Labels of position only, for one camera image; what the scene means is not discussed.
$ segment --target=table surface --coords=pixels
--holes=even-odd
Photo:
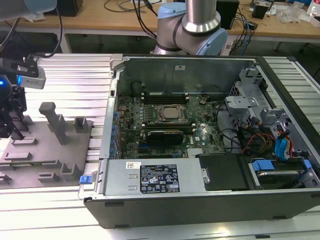
[[[83,0],[83,6],[76,17],[63,17],[63,27],[66,29],[90,29],[90,30],[119,30],[119,31],[141,31],[141,27],[136,17],[135,12],[112,12],[104,8],[106,0]],[[117,1],[110,0],[107,7],[114,10],[119,10]],[[301,21],[301,23],[280,23],[276,16],[265,16],[264,19],[251,17],[251,12],[248,11],[249,6],[245,7],[250,0],[240,0],[239,8],[248,21],[253,21],[258,24],[254,35],[255,36],[271,36],[271,37],[291,37],[291,38],[307,38],[319,39],[320,28],[314,27],[311,23]],[[123,5],[127,8],[133,8],[133,4],[127,2]],[[154,5],[155,11],[158,11],[159,4]],[[157,31],[157,18],[149,10],[142,13],[142,19],[145,24],[152,30]],[[46,20],[35,23],[22,20],[19,23],[21,27],[32,28],[58,28],[59,21],[57,16],[46,16]],[[236,20],[232,29],[228,30],[230,35],[241,35],[242,25],[239,20]]]

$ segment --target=blue led light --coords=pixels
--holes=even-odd
[[[18,79],[16,80],[16,83],[18,84],[18,86],[20,86],[21,81],[22,81],[22,76],[18,75]]]

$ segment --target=wooden desk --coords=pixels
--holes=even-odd
[[[70,52],[66,34],[97,34],[97,35],[133,35],[145,36],[142,31],[135,12],[112,12],[104,8],[106,0],[83,0],[81,11],[76,17],[62,17],[64,35],[61,48],[64,53]],[[250,0],[240,0],[240,9]],[[123,5],[133,9],[133,4],[128,2]],[[154,5],[158,11],[159,4]],[[116,0],[111,0],[107,7],[119,10]],[[251,12],[242,9],[249,21],[258,24],[253,40],[281,41],[281,42],[304,42],[320,43],[320,28],[314,27],[309,22],[301,23],[280,23],[276,16],[265,16],[264,19],[251,18]],[[142,19],[152,31],[157,31],[157,18],[149,10],[142,13]],[[4,23],[0,23],[1,29],[8,29]],[[59,21],[57,16],[46,16],[46,20],[38,22],[28,22],[21,20],[17,31],[41,32],[59,34]],[[241,35],[242,26],[236,20],[232,29],[228,30],[231,43],[236,37]]]

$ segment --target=power supply label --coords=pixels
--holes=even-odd
[[[140,192],[143,194],[180,192],[177,165],[141,165]]]

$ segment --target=blue cable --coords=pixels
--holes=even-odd
[[[245,24],[246,24],[246,27],[248,28],[248,31],[246,32],[247,34],[246,34],[246,37],[248,36],[248,33],[250,34],[250,28],[249,28],[249,23],[248,23],[248,21],[246,20],[246,19],[244,19],[244,18],[242,18],[242,17],[235,17],[236,19],[239,19],[239,20],[242,20],[242,21],[244,21],[245,22]],[[244,52],[245,52],[245,50],[247,49],[247,46],[248,46],[248,43],[249,43],[249,39],[250,39],[250,37],[248,36],[248,38],[247,38],[247,40],[245,41],[245,43],[244,43],[244,47],[243,47],[243,49],[242,49],[242,51],[241,51],[241,53],[240,53],[240,56],[242,56],[242,54],[244,54]]]

